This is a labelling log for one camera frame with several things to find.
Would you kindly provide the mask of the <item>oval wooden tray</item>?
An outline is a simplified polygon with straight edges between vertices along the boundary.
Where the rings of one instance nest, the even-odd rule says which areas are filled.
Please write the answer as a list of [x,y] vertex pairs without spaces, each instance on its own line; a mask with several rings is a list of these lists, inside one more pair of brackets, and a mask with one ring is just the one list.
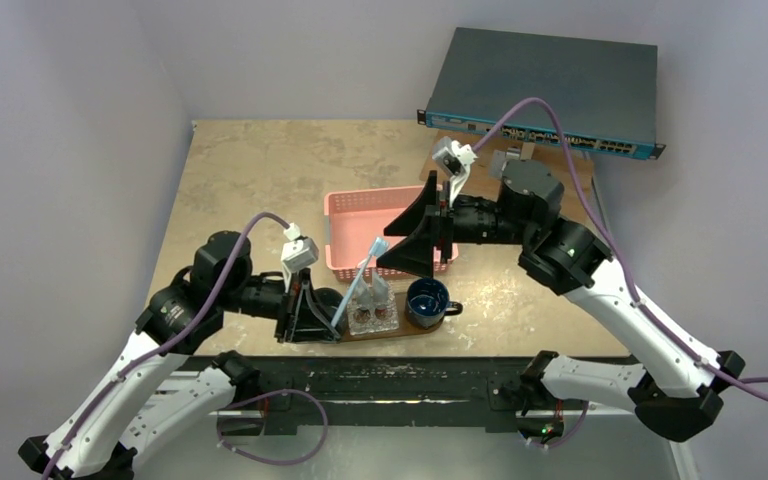
[[383,339],[394,339],[394,338],[401,338],[401,337],[427,335],[427,334],[431,334],[432,332],[435,332],[444,324],[444,321],[446,320],[446,318],[435,327],[432,327],[431,329],[422,329],[422,328],[413,326],[406,319],[406,316],[405,316],[406,293],[397,292],[394,294],[395,294],[397,309],[399,313],[399,327],[397,330],[389,333],[373,334],[370,336],[353,336],[348,333],[348,317],[346,313],[346,320],[343,322],[343,324],[345,325],[345,331],[341,334],[341,339],[339,340],[339,343],[350,343],[350,342],[383,340]]

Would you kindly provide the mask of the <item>pink plastic basket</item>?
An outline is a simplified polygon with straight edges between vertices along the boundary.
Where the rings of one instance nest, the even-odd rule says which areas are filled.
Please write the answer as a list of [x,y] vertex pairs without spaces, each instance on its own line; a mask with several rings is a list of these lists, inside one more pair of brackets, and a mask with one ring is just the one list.
[[402,186],[331,192],[323,200],[325,262],[348,283],[383,229],[418,197],[423,187]]

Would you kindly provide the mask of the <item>dark blue mug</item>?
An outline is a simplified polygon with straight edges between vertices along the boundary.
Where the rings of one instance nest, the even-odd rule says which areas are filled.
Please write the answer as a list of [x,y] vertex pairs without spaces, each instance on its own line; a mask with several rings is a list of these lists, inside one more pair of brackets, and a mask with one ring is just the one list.
[[452,301],[447,287],[433,278],[413,281],[406,292],[405,316],[415,327],[431,329],[446,317],[463,313],[461,303]]

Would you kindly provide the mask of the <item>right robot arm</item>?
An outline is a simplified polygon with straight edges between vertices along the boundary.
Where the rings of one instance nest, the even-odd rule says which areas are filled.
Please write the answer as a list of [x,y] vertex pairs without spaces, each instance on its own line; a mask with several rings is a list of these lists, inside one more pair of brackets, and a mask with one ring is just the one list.
[[429,177],[418,197],[383,230],[397,238],[378,265],[429,277],[454,244],[517,245],[519,266],[597,320],[633,356],[630,364],[538,353],[502,394],[524,410],[581,400],[633,413],[649,430],[684,442],[710,427],[723,408],[727,378],[744,360],[695,341],[674,321],[653,322],[655,308],[625,282],[609,247],[564,217],[563,184],[536,161],[503,169],[495,200],[456,197]]

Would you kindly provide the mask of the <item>blue toothbrush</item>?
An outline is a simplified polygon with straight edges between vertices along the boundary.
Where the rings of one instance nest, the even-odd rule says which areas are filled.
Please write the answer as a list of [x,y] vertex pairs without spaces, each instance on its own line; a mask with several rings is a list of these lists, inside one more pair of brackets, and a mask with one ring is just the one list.
[[389,243],[385,238],[381,236],[377,236],[374,239],[374,241],[370,245],[370,248],[368,250],[368,253],[365,259],[358,264],[356,275],[351,281],[349,288],[347,289],[345,295],[343,296],[341,302],[339,303],[337,309],[334,312],[334,315],[330,322],[331,327],[333,327],[334,329],[337,329],[337,327],[340,325],[344,317],[344,314],[346,313],[348,303],[353,297],[353,294],[357,289],[357,286],[359,285],[360,281],[363,279],[364,273],[366,272],[367,267],[369,266],[371,261],[374,258],[377,258],[383,253],[385,253],[388,248],[389,248]]

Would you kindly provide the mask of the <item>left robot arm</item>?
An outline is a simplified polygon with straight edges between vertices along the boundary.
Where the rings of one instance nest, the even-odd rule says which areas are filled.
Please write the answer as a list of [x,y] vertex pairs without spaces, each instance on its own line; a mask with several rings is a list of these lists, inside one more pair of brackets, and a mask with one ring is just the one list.
[[315,288],[318,253],[294,225],[284,228],[282,268],[255,273],[246,232],[220,231],[193,262],[157,291],[119,357],[82,405],[53,432],[26,439],[18,454],[45,479],[130,479],[140,464],[200,417],[226,407],[265,413],[285,385],[269,386],[237,351],[216,355],[164,400],[155,395],[229,313],[273,320],[282,342],[336,342],[344,335],[347,298]]

